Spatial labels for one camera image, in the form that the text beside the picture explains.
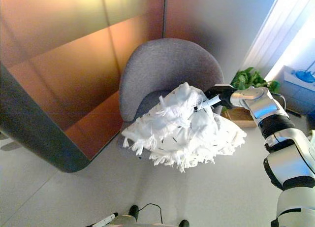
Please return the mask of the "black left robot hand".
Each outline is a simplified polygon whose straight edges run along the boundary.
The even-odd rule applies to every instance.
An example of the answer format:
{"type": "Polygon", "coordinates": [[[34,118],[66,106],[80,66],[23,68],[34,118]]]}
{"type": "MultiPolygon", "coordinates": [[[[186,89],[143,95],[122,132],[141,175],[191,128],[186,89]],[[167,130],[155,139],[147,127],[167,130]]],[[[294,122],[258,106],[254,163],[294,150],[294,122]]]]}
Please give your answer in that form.
{"type": "Polygon", "coordinates": [[[104,227],[107,224],[111,223],[117,216],[118,216],[118,213],[115,212],[115,213],[105,217],[104,219],[98,221],[97,223],[92,224],[91,227],[104,227]]]}

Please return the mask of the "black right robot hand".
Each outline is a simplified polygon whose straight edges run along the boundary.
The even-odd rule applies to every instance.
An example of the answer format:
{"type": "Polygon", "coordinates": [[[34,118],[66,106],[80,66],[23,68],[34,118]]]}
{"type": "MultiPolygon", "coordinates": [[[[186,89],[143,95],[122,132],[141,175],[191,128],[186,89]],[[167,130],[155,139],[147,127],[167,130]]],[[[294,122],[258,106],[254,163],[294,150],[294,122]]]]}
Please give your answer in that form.
{"type": "Polygon", "coordinates": [[[194,112],[208,107],[216,108],[224,106],[227,109],[234,108],[230,98],[237,89],[228,84],[215,84],[201,95],[203,99],[194,107],[194,112]]]}

